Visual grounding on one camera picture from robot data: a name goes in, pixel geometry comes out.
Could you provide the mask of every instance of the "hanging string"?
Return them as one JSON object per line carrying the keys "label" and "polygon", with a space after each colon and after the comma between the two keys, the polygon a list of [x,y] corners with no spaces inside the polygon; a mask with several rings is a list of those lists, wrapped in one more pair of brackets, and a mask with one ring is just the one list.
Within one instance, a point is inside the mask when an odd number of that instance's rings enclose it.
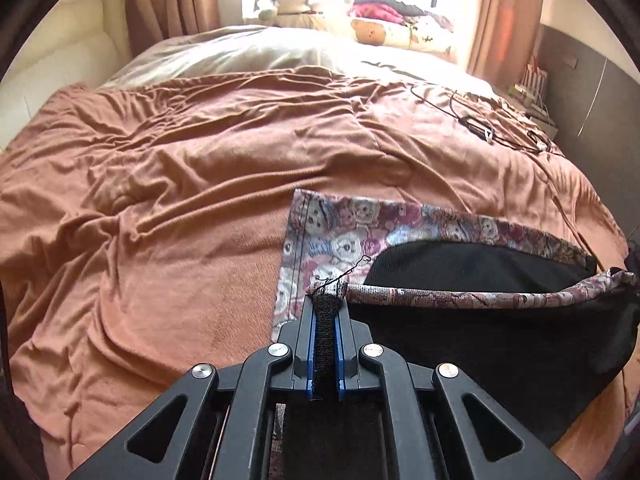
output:
{"label": "hanging string", "polygon": [[314,290],[311,292],[311,297],[314,296],[314,294],[319,293],[319,294],[324,294],[324,290],[327,287],[327,285],[331,285],[332,283],[337,282],[338,280],[344,278],[345,276],[347,276],[348,274],[351,274],[354,270],[356,270],[356,268],[362,263],[370,263],[371,262],[371,256],[369,256],[368,254],[363,254],[362,257],[356,262],[356,264],[351,267],[351,269],[345,270],[340,276],[338,276],[337,278],[325,278],[324,280],[319,280],[322,281],[322,284],[319,284],[319,282],[316,282],[314,284]]}

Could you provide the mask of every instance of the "bed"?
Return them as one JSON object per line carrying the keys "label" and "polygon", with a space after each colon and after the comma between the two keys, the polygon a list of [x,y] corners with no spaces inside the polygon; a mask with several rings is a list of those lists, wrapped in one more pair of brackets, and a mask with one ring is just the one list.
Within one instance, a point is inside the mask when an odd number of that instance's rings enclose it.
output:
{"label": "bed", "polygon": [[[194,363],[270,342],[296,189],[501,218],[624,267],[624,235],[571,162],[472,136],[433,106],[443,87],[506,106],[428,54],[258,25],[164,41],[95,91],[53,94],[0,155],[12,381],[50,478]],[[535,128],[492,121],[524,142]],[[634,352],[554,446],[583,479],[634,405]]]}

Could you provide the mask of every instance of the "patterned fabric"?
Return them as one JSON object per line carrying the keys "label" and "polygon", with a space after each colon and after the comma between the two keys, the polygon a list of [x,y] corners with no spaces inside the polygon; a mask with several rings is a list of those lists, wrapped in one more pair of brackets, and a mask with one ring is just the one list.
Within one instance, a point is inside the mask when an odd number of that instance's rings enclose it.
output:
{"label": "patterned fabric", "polygon": [[[417,290],[415,288],[387,288],[384,286],[357,285],[338,280],[326,288],[327,293],[337,293],[348,303],[365,303],[389,306],[426,306],[430,308],[542,308],[569,306],[593,300],[606,292],[622,286],[638,286],[640,280],[632,272],[608,270],[584,279],[560,292],[548,294],[523,294],[511,292],[446,292],[444,290]],[[307,290],[313,294],[322,288],[315,282]]]}
{"label": "patterned fabric", "polygon": [[[592,256],[565,240],[489,216],[297,189],[285,234],[273,339],[284,323],[299,316],[312,282],[338,278],[364,254],[375,258],[388,247],[414,240],[487,244],[585,269],[593,266]],[[363,283],[370,265],[362,262],[345,280]]]}

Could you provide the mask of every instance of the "white bed sheet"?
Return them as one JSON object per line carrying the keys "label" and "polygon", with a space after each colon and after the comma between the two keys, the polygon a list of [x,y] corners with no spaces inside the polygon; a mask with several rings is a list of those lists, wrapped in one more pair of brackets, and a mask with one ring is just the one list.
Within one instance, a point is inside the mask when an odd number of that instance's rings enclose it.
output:
{"label": "white bed sheet", "polygon": [[430,54],[360,44],[304,28],[244,25],[171,38],[143,52],[101,88],[132,89],[172,78],[318,65],[351,77],[427,81],[495,97],[489,83]]}

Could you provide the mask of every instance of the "silver screw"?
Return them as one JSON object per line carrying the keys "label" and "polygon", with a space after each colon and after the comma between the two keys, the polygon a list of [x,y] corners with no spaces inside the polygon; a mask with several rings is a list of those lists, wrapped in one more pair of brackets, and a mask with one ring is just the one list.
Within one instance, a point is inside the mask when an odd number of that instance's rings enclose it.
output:
{"label": "silver screw", "polygon": [[269,347],[269,353],[274,357],[282,357],[289,353],[289,347],[284,343],[274,343]]}
{"label": "silver screw", "polygon": [[213,368],[211,368],[211,365],[207,365],[204,363],[195,365],[191,369],[191,375],[194,376],[196,379],[204,379],[206,377],[209,377],[212,372],[213,372]]}
{"label": "silver screw", "polygon": [[369,357],[378,357],[382,355],[383,348],[382,346],[375,343],[369,343],[368,345],[364,345],[362,347],[362,351]]}
{"label": "silver screw", "polygon": [[438,367],[440,375],[447,379],[453,379],[458,376],[458,367],[451,363],[443,363]]}

